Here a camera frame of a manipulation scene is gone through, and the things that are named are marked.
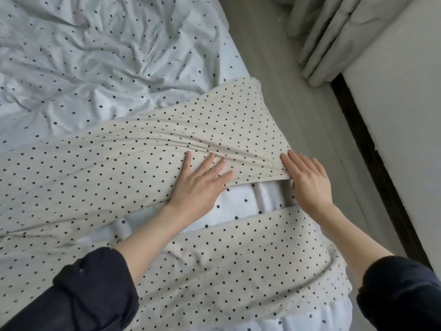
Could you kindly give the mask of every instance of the floor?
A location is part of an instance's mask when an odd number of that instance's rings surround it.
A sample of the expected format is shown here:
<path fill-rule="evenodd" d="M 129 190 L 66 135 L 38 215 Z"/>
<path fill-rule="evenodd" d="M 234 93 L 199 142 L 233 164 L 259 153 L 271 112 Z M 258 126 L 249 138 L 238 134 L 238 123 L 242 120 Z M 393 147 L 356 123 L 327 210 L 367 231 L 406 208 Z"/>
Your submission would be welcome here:
<path fill-rule="evenodd" d="M 219 1 L 237 49 L 250 75 L 262 83 L 268 109 L 292 148 L 322 162 L 334 202 L 352 222 L 404 256 L 330 85 L 312 88 L 300 77 L 301 65 L 295 60 L 299 44 L 284 31 L 289 10 L 273 0 Z M 351 330 L 374 330 L 353 303 Z"/>

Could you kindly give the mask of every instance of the beige polka dot blanket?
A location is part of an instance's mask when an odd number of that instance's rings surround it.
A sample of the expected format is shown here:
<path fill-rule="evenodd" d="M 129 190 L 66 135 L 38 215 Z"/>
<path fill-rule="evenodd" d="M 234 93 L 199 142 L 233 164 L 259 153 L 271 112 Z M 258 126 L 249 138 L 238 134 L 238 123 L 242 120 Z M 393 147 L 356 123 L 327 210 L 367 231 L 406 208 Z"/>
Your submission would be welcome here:
<path fill-rule="evenodd" d="M 184 157 L 209 152 L 231 185 L 288 179 L 288 143 L 260 83 L 240 78 L 148 116 L 104 123 L 0 156 L 1 322 L 67 263 L 101 244 L 77 239 L 167 200 Z M 311 311 L 347 295 L 345 262 L 298 207 L 176 236 L 137 284 L 128 329 L 201 329 Z"/>

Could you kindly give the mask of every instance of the person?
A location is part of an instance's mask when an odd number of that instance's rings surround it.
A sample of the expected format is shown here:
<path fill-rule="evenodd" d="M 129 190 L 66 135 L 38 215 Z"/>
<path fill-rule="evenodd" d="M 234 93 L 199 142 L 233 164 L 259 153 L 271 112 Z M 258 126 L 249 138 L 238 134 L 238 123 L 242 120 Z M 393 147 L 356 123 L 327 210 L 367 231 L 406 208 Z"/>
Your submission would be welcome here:
<path fill-rule="evenodd" d="M 185 227 L 209 212 L 233 178 L 209 155 L 194 172 L 184 158 L 170 202 L 115 249 L 99 248 L 65 266 L 53 286 L 26 306 L 2 331 L 123 330 L 138 310 L 135 283 Z M 328 234 L 361 285 L 357 303 L 378 330 L 441 330 L 441 283 L 428 267 L 394 256 L 351 223 L 333 204 L 331 184 L 317 159 L 289 150 L 281 155 L 300 207 Z"/>

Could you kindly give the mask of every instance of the person's left hand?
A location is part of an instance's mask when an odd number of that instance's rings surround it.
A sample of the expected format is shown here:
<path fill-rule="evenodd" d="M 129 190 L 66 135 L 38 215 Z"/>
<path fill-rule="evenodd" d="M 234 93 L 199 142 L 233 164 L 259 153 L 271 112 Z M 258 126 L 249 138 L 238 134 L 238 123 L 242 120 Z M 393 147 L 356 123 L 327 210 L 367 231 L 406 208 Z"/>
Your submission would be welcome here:
<path fill-rule="evenodd" d="M 178 214 L 183 227 L 209 212 L 219 194 L 226 189 L 224 185 L 234 176 L 233 171 L 219 175 L 227 162 L 225 158 L 210 169 L 214 158 L 215 154 L 211 153 L 198 169 L 191 172 L 191 151 L 185 153 L 181 174 L 167 205 Z"/>

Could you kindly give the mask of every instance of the dark jacket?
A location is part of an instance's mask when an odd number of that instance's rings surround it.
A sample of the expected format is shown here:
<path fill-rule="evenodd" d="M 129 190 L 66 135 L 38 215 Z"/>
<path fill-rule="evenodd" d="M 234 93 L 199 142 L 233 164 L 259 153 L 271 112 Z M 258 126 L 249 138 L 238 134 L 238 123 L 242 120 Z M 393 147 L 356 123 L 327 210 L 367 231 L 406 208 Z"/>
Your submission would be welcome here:
<path fill-rule="evenodd" d="M 378 330 L 441 330 L 441 283 L 416 261 L 390 256 L 372 264 L 357 303 Z M 1 331 L 120 331 L 138 308 L 123 256 L 99 248 L 65 266 Z"/>

